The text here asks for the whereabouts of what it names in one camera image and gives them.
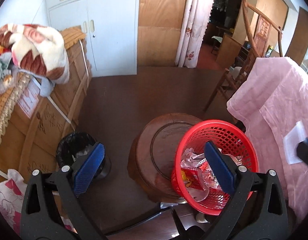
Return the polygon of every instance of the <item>black trash bin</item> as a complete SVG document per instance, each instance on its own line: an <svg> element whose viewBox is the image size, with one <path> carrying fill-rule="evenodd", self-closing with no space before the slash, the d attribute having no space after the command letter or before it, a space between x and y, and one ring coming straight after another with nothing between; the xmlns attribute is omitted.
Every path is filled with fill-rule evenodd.
<svg viewBox="0 0 308 240"><path fill-rule="evenodd" d="M88 133L73 132L62 138L57 146L56 161L59 168L65 165L72 166L76 159L87 155L97 141ZM111 161L107 154L104 154L104 159L101 162L93 179L105 178L111 170Z"/></svg>

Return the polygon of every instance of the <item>chair backrest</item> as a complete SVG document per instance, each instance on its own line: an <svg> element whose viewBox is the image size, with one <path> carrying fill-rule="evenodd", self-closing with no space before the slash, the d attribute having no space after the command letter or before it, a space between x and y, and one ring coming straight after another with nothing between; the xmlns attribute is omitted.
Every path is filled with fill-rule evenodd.
<svg viewBox="0 0 308 240"><path fill-rule="evenodd" d="M252 70L252 67L253 67L257 57L259 57L257 52L253 48L251 48L248 52L247 58L244 61L244 64L243 64L241 70L239 71L238 76L234 80L236 87L240 87L241 84L243 84L245 82L248 75L250 74L250 71Z"/></svg>
<svg viewBox="0 0 308 240"><path fill-rule="evenodd" d="M280 57L283 57L282 43L281 43L281 41L282 41L282 29L281 29L281 27L277 26L271 19L269 19L259 9L257 9L253 5L249 4L247 2L247 0L242 0L241 6L242 6L242 10L243 10L243 18L244 18L244 25L245 25L247 38L248 38L249 43L251 44L251 47L254 49L254 52L258 55L258 57L262 57L262 55L259 55L257 53L256 44L255 44L255 41L254 41L254 38L253 38L253 35L252 35L251 24L250 24L250 21L247 17L247 8L250 8L251 10L256 12L263 19L265 19L271 26L273 26L274 29L276 29L278 31L278 50L279 50Z"/></svg>

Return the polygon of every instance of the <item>white cabinet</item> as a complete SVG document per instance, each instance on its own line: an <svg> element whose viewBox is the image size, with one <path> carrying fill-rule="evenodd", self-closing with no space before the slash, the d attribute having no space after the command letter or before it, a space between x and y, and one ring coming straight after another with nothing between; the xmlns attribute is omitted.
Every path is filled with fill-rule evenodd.
<svg viewBox="0 0 308 240"><path fill-rule="evenodd" d="M51 26L57 30L64 30L72 26L81 26L86 33L86 57L90 61L92 69L95 68L93 50L90 35L88 33L87 0L80 0L51 9L49 11Z"/></svg>
<svg viewBox="0 0 308 240"><path fill-rule="evenodd" d="M97 74L136 74L136 0L87 0L87 3Z"/></svg>
<svg viewBox="0 0 308 240"><path fill-rule="evenodd" d="M136 74L139 0L46 0L52 27L80 25L93 76Z"/></svg>

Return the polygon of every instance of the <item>pink curtain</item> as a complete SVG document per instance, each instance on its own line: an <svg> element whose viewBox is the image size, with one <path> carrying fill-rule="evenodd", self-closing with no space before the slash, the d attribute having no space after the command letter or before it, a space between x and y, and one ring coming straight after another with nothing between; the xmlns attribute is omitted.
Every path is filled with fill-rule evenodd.
<svg viewBox="0 0 308 240"><path fill-rule="evenodd" d="M195 68L214 0L186 0L175 64Z"/></svg>

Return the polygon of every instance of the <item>basket rim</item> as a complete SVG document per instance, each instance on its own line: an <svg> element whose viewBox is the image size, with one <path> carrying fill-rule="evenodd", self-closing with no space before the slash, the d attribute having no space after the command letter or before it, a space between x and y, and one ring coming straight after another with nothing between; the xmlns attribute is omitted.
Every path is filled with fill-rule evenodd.
<svg viewBox="0 0 308 240"><path fill-rule="evenodd" d="M177 147L177 151L176 151L176 155L175 155L175 176L176 176L176 182L180 188L180 191L183 194L183 197L186 199L186 201L196 210L204 213L204 214L209 214L209 215L214 215L217 216L221 213L221 211L223 209L219 209L219 210L215 210L215 209L210 209L210 208L206 208L203 207L199 204L199 202L196 202L191 195L189 194L189 192L187 191L184 183L183 183L183 179L182 179L182 175L181 175L181 157L183 154L183 149L185 147L185 143L188 141L189 137L196 132L197 130L201 129L202 127L206 126L206 125L222 125L225 126L224 128L226 129L226 127L231 128L232 130L235 130L235 133L238 133L242 138L244 138L244 144L247 144L252 152L251 155L254 157L254 159L256 160L256 167L255 167L255 172L258 172L258 162L257 162L257 156L255 153L255 150L252 146L252 143L250 142L250 140L247 138L247 136L239 129L237 128L235 125L229 123L229 122L225 122L222 120L216 120L216 119L211 119L211 120L206 120L206 121L202 121L197 123L196 125L194 125L193 127L191 127L182 137L181 142L179 143L178 147Z"/></svg>

